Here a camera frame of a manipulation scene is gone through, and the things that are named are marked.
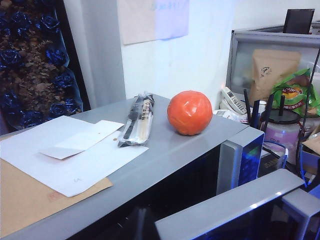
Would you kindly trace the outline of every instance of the orange ball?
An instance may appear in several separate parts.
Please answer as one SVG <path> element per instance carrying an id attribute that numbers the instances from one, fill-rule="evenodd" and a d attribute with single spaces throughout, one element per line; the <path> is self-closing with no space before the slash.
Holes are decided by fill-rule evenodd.
<path id="1" fill-rule="evenodd" d="M 183 91 L 175 95 L 168 106 L 169 123 L 182 135 L 201 133 L 212 119 L 210 100 L 198 91 Z"/>

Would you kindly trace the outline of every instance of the monitor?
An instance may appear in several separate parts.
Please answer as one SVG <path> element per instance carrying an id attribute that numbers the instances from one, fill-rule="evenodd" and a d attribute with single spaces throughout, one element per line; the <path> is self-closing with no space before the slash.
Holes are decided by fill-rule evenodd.
<path id="1" fill-rule="evenodd" d="M 283 33 L 309 34 L 315 9 L 288 9 L 286 12 Z"/>

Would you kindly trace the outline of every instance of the blue rose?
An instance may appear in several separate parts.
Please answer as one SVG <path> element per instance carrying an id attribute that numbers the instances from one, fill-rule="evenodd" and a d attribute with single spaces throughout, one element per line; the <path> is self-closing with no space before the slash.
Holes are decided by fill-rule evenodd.
<path id="1" fill-rule="evenodd" d="M 35 26 L 43 32 L 50 34 L 58 34 L 60 22 L 52 16 L 42 15 L 40 22 L 37 22 Z"/>
<path id="2" fill-rule="evenodd" d="M 10 35 L 11 33 L 8 21 L 3 16 L 0 16 L 0 34 L 1 33 L 4 35 Z"/>
<path id="3" fill-rule="evenodd" d="M 74 79 L 72 76 L 70 76 L 69 73 L 63 72 L 59 76 L 56 76 L 53 80 L 52 83 L 57 87 L 57 88 L 68 88 L 71 87 L 74 83 Z"/>
<path id="4" fill-rule="evenodd" d="M 56 1 L 55 0 L 34 0 L 34 4 L 38 7 L 47 7 L 52 8 L 55 6 Z"/>
<path id="5" fill-rule="evenodd" d="M 0 51 L 0 71 L 16 69 L 24 65 L 22 57 L 17 50 L 7 49 Z"/>
<path id="6" fill-rule="evenodd" d="M 23 12 L 17 11 L 11 17 L 11 26 L 20 37 L 26 37 L 31 21 Z"/>
<path id="7" fill-rule="evenodd" d="M 21 104 L 13 91 L 3 94 L 0 100 L 0 106 L 3 111 L 9 115 L 18 114 L 21 111 Z"/>
<path id="8" fill-rule="evenodd" d="M 59 67 L 66 63 L 66 55 L 59 49 L 48 49 L 45 51 L 45 55 L 48 58 L 49 64 Z"/>
<path id="9" fill-rule="evenodd" d="M 21 111 L 20 125 L 30 128 L 44 122 L 44 115 L 40 111 Z"/>
<path id="10" fill-rule="evenodd" d="M 49 110 L 51 118 L 57 118 L 67 113 L 66 106 L 63 103 L 53 103 Z"/>
<path id="11" fill-rule="evenodd" d="M 71 98 L 71 97 L 66 98 L 64 100 L 64 102 L 65 102 L 65 108 L 70 114 L 73 114 L 77 111 L 78 104 L 76 103 L 76 101 L 73 98 Z"/>

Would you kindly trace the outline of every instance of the brown paper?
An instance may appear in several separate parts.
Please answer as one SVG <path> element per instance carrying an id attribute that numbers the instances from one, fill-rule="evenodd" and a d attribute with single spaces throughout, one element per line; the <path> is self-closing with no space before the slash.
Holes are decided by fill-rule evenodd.
<path id="1" fill-rule="evenodd" d="M 297 71 L 301 54 L 296 51 L 255 49 L 252 55 L 252 78 L 249 102 L 268 101 L 272 86 Z"/>
<path id="2" fill-rule="evenodd" d="M 310 136 L 320 133 L 320 125 L 311 133 Z M 318 155 L 320 155 L 320 136 L 317 136 L 315 138 L 311 138 L 307 141 L 303 142 L 303 145 L 310 148 L 312 151 L 316 152 Z"/>
<path id="3" fill-rule="evenodd" d="M 23 229 L 112 186 L 104 178 L 85 192 L 66 197 L 1 159 L 1 237 Z"/>

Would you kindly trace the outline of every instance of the poster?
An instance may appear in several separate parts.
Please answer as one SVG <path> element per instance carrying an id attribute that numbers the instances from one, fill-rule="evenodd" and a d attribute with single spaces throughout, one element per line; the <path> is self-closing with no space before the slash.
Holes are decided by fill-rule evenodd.
<path id="1" fill-rule="evenodd" d="M 189 0 L 117 0 L 124 45 L 188 35 Z"/>

